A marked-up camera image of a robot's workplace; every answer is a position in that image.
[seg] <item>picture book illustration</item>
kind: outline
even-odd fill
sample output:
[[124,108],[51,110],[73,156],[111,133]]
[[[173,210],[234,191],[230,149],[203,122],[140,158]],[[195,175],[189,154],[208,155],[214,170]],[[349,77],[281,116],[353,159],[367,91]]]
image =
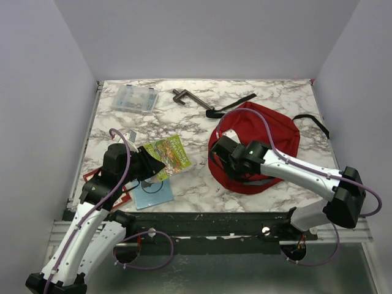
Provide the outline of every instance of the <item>picture book illustration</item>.
[[144,147],[151,156],[166,165],[156,176],[159,181],[164,181],[191,165],[178,135],[152,142]]

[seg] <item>black strap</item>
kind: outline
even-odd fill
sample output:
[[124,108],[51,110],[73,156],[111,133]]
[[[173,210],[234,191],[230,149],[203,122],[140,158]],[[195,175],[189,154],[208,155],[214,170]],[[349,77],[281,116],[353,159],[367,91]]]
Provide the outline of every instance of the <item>black strap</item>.
[[294,121],[295,119],[300,119],[300,118],[310,118],[310,119],[313,120],[314,123],[320,128],[320,130],[323,131],[323,133],[326,135],[327,139],[330,138],[330,132],[329,132],[329,130],[328,130],[325,126],[323,126],[323,124],[322,124],[317,118],[315,118],[315,117],[312,116],[312,115],[296,115],[296,116],[294,116],[293,121]]
[[222,108],[221,110],[207,110],[206,111],[206,117],[208,118],[222,118],[225,113],[219,113],[221,111],[224,111],[226,109],[232,108],[234,106],[237,106],[243,102],[246,102],[248,100],[251,100],[252,98],[256,97],[257,95],[255,93],[248,95],[246,97],[241,98],[240,100],[237,100],[236,102],[227,105],[226,107]]

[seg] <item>red bag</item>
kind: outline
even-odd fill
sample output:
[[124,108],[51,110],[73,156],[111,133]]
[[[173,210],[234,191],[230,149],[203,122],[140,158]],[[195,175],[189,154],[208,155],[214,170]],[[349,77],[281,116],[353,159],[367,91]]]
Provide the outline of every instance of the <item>red bag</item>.
[[[250,108],[262,114],[271,129],[276,148],[289,156],[296,157],[300,144],[300,131],[290,118],[252,102],[245,102],[238,108]],[[250,111],[237,111],[226,116],[220,125],[220,131],[225,132],[230,129],[233,129],[237,133],[239,140],[245,146],[251,141],[270,143],[263,121]],[[222,170],[219,158],[210,153],[211,147],[215,142],[217,142],[216,128],[212,132],[208,142],[208,151],[210,154],[208,157],[208,167],[213,177],[226,189],[241,194],[256,194],[282,181],[281,179],[270,178],[265,175],[254,175],[244,182],[229,179]]]

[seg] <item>cable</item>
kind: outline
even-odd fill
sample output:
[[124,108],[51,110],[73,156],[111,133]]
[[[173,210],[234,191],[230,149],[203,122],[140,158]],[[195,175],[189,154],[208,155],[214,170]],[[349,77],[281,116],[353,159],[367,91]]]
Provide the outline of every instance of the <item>cable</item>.
[[147,193],[147,194],[155,194],[155,193],[158,193],[158,192],[161,190],[161,188],[162,188],[163,186],[164,186],[164,182],[162,181],[162,182],[160,182],[160,187],[159,187],[159,189],[156,190],[155,192],[148,192],[148,191],[146,191],[145,188],[143,188],[143,185],[141,185],[141,189],[142,189],[145,193]]
[[216,127],[216,137],[217,137],[218,139],[219,139],[219,137],[220,137],[220,133],[221,133],[220,128],[221,128],[221,124],[222,124],[222,121],[224,120],[224,118],[225,118],[226,116],[228,116],[230,113],[234,113],[234,112],[241,111],[241,110],[246,110],[246,111],[253,112],[253,113],[255,113],[255,114],[263,121],[264,126],[265,126],[265,129],[266,129],[267,134],[268,134],[269,143],[270,143],[270,145],[271,145],[271,147],[272,147],[272,150],[274,151],[274,153],[275,153],[280,159],[282,159],[282,160],[284,160],[284,161],[287,161],[289,164],[292,164],[292,165],[294,165],[294,166],[296,166],[296,167],[302,168],[303,170],[306,170],[306,171],[308,171],[308,172],[315,173],[316,175],[324,176],[324,177],[326,177],[326,178],[337,179],[337,180],[339,180],[339,181],[347,182],[347,183],[349,183],[349,184],[352,184],[352,185],[354,185],[354,186],[360,187],[360,188],[362,188],[362,189],[364,189],[364,190],[370,192],[371,194],[373,194],[374,197],[375,197],[376,200],[377,200],[377,203],[378,203],[377,208],[376,208],[375,210],[373,210],[372,212],[370,212],[370,213],[361,214],[361,215],[360,215],[361,217],[373,216],[373,215],[375,215],[376,213],[378,213],[378,212],[381,210],[381,208],[382,208],[382,200],[381,200],[380,196],[379,196],[374,190],[372,190],[371,188],[368,188],[368,187],[366,187],[366,186],[364,186],[364,185],[362,185],[362,184],[360,184],[360,183],[357,183],[356,181],[352,181],[351,179],[346,179],[346,178],[343,178],[343,177],[341,177],[341,176],[329,175],[329,174],[324,173],[324,172],[322,172],[322,171],[315,170],[315,169],[313,169],[313,168],[311,168],[311,167],[307,167],[307,166],[305,166],[305,165],[302,165],[302,164],[299,164],[299,163],[297,163],[297,162],[291,161],[290,159],[288,160],[286,157],[284,157],[283,155],[281,155],[280,152],[279,152],[279,151],[276,149],[276,147],[275,147],[275,144],[274,144],[274,141],[273,141],[272,135],[271,135],[271,130],[270,130],[270,127],[268,126],[268,123],[267,123],[266,119],[264,118],[263,115],[261,115],[259,112],[255,111],[255,110],[253,110],[253,109],[249,109],[249,108],[236,108],[236,109],[234,109],[234,110],[232,110],[232,111],[226,113],[225,115],[223,115],[223,117],[222,117],[222,118],[220,119],[220,121],[219,121],[218,126]]
[[[78,222],[77,227],[81,227],[81,225],[88,219],[88,217],[99,207],[101,207],[106,200],[108,200],[119,188],[121,188],[127,174],[129,171],[129,165],[130,165],[130,150],[129,150],[129,145],[127,143],[127,140],[124,138],[124,136],[122,135],[122,133],[120,133],[118,130],[116,129],[110,129],[109,130],[109,134],[111,136],[111,138],[113,139],[115,136],[113,135],[113,132],[116,133],[117,135],[120,136],[121,140],[124,142],[125,145],[125,149],[127,151],[127,164],[125,166],[125,170],[124,173],[122,174],[121,179],[119,180],[119,182],[117,183],[117,185],[113,188],[113,190],[111,190],[103,199],[101,199],[100,202],[98,202],[93,208],[90,209],[90,211],[88,213],[86,213],[85,216],[83,216],[81,218],[81,220]],[[48,280],[45,284],[45,288],[43,289],[43,294],[47,294],[49,291],[49,286],[50,286],[50,282],[53,279],[54,275],[53,273],[57,272],[58,266],[60,265],[62,259],[64,258],[72,240],[75,238],[75,235],[77,234],[77,232],[79,232],[79,230],[72,230],[72,233],[70,234],[66,244],[64,245],[62,251],[60,252],[59,257],[57,258],[57,261],[55,263],[55,265],[52,267],[51,270],[51,274],[48,277]]]
[[136,188],[140,185],[140,181],[139,181],[139,180],[137,180],[137,181],[138,181],[138,183],[137,183],[136,186],[134,186],[134,187],[132,187],[132,188],[129,188],[128,190],[123,191],[122,194],[125,194],[125,193],[127,193],[127,192],[132,191],[133,189],[136,189]]
[[122,242],[126,242],[126,241],[128,241],[130,239],[136,238],[136,237],[141,236],[141,235],[152,234],[152,233],[164,235],[170,242],[170,256],[163,264],[158,265],[158,266],[153,266],[153,267],[150,267],[150,268],[144,268],[142,266],[130,265],[130,264],[127,264],[127,263],[121,263],[117,259],[116,252],[113,251],[113,257],[116,260],[115,265],[120,264],[120,265],[122,265],[124,267],[124,269],[125,268],[133,268],[135,270],[142,270],[142,271],[154,271],[154,270],[158,270],[159,268],[163,268],[164,266],[167,266],[171,262],[173,257],[174,257],[174,244],[173,244],[172,239],[166,233],[161,232],[161,231],[153,231],[153,232],[152,231],[145,231],[145,232],[137,233],[137,234],[134,234],[134,235],[132,235],[130,237],[127,237],[127,238],[123,239]]
[[319,266],[319,265],[324,265],[328,262],[330,262],[338,253],[340,247],[341,247],[341,239],[339,237],[339,233],[337,232],[337,227],[334,224],[331,224],[335,230],[336,233],[336,247],[334,252],[332,253],[332,255],[330,257],[328,257],[326,260],[322,261],[322,262],[317,262],[317,263],[300,263],[298,261],[295,260],[291,260],[287,257],[287,255],[285,255],[285,253],[281,250],[281,254],[283,254],[283,256],[286,258],[286,260],[288,262],[294,263],[296,265],[300,265],[300,266],[307,266],[307,267],[312,267],[312,266]]

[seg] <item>clear plastic container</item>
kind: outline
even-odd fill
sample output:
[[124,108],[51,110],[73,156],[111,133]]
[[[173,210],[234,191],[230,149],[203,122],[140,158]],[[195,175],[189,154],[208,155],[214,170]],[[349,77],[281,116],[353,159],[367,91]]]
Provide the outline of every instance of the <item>clear plastic container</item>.
[[150,113],[155,107],[158,93],[159,91],[153,88],[121,86],[111,106],[122,111]]

